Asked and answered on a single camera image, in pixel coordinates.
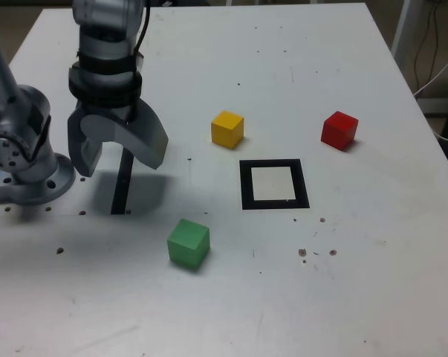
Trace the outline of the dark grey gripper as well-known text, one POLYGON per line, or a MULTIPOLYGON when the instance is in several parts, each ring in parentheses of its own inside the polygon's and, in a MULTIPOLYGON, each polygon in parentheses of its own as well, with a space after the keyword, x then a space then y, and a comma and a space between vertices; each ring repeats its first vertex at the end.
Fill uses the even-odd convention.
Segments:
POLYGON ((68 119, 68 152, 81 176, 92 177, 104 142, 115 142, 154 170, 163 163, 168 136, 143 100, 116 108, 78 101, 68 119))

